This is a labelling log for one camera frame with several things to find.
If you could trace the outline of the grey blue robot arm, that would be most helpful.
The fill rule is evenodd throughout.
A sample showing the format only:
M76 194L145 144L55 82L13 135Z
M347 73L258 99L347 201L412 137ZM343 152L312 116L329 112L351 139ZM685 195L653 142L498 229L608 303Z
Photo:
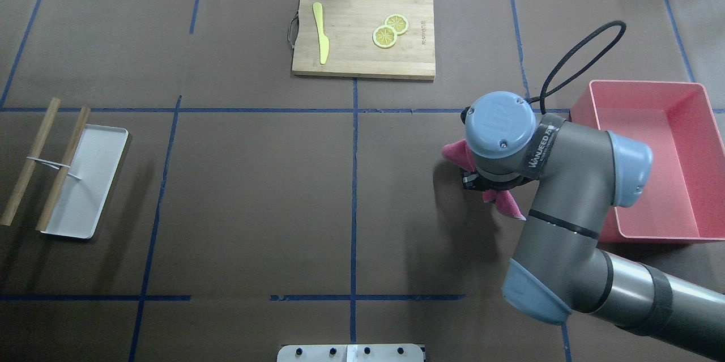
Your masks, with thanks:
M461 113L478 179L538 187L502 286L513 308L562 326L577 311L708 359L724 357L723 294L598 249L611 207L631 207L653 165L648 145L536 115L527 99L488 93Z

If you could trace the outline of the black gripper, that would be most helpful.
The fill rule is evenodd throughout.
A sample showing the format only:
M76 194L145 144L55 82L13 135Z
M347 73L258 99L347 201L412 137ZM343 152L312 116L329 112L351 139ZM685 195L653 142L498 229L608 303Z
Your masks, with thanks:
M508 191L533 181L501 166L489 167L486 171L479 171L477 167L471 171L461 168L460 176L462 187L474 191Z

